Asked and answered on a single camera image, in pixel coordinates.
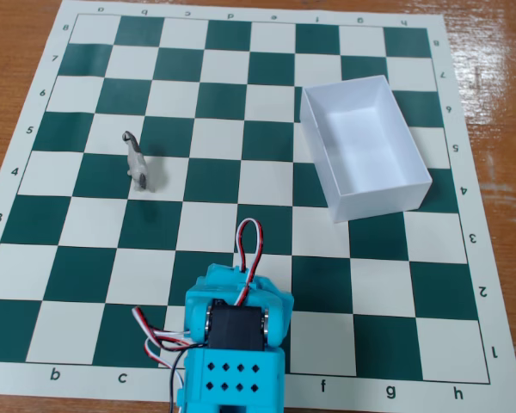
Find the cyan gripper body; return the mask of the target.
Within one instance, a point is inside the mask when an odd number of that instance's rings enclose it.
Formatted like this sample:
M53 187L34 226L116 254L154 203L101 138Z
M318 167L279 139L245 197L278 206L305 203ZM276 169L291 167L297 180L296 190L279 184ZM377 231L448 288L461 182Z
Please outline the cyan gripper body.
M280 291L267 277L256 275L246 285L248 273L239 267L211 264L205 277L206 290L214 299L223 299L228 304L267 304L282 302L285 293Z

